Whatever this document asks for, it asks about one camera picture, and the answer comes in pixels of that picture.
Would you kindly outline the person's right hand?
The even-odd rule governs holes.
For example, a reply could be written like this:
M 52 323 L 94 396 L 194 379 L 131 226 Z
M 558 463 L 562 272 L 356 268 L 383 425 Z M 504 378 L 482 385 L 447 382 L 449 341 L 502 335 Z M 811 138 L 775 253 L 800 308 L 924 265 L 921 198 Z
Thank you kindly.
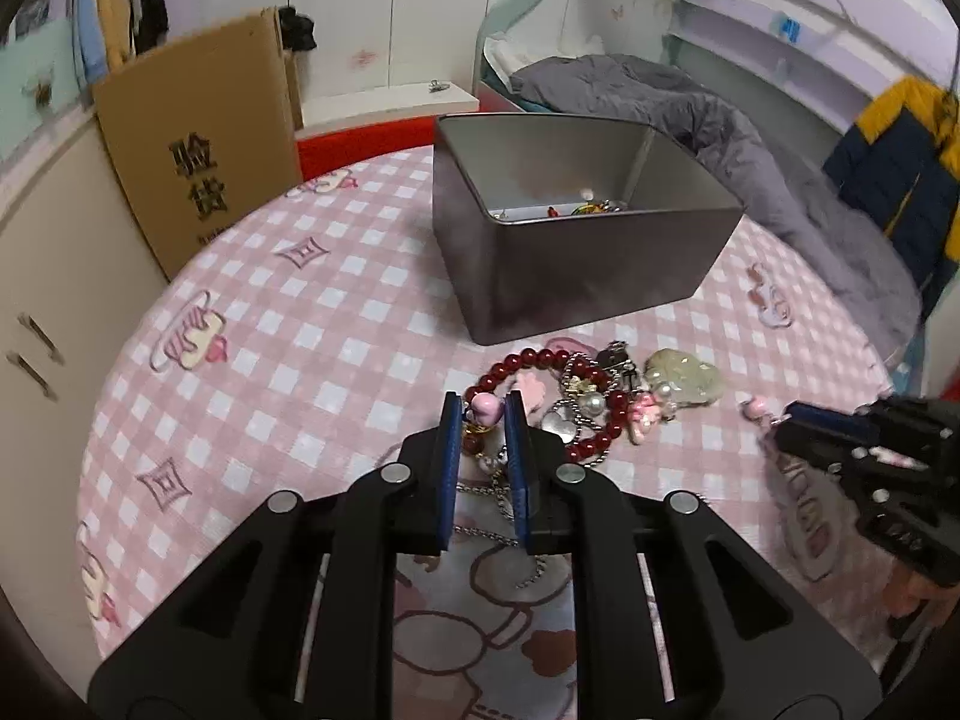
M 901 640 L 907 635 L 919 608 L 926 610 L 926 626 L 942 628 L 957 605 L 958 587 L 940 587 L 907 564 L 895 561 L 889 582 L 882 590 L 882 601 L 889 613 L 889 636 Z

